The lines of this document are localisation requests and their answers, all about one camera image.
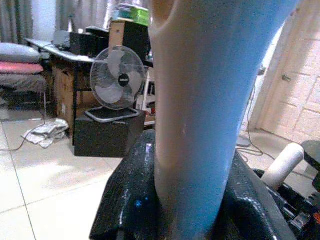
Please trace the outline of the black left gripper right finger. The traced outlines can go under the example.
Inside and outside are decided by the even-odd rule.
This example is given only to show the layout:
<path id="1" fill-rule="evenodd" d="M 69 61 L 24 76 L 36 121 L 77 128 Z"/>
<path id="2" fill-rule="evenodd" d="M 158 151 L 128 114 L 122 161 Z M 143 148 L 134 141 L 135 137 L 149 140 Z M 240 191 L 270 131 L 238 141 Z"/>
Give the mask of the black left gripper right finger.
<path id="1" fill-rule="evenodd" d="M 219 240 L 294 240 L 266 185 L 236 152 L 217 218 Z"/>

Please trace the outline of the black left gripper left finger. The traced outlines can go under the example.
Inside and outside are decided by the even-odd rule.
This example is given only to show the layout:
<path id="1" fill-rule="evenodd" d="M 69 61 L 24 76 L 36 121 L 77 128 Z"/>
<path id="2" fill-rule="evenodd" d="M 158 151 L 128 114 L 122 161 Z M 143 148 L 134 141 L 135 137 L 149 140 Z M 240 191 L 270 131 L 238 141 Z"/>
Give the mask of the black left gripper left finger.
<path id="1" fill-rule="evenodd" d="M 155 188 L 156 132 L 144 131 L 109 177 L 91 240 L 155 240 L 159 200 Z"/>

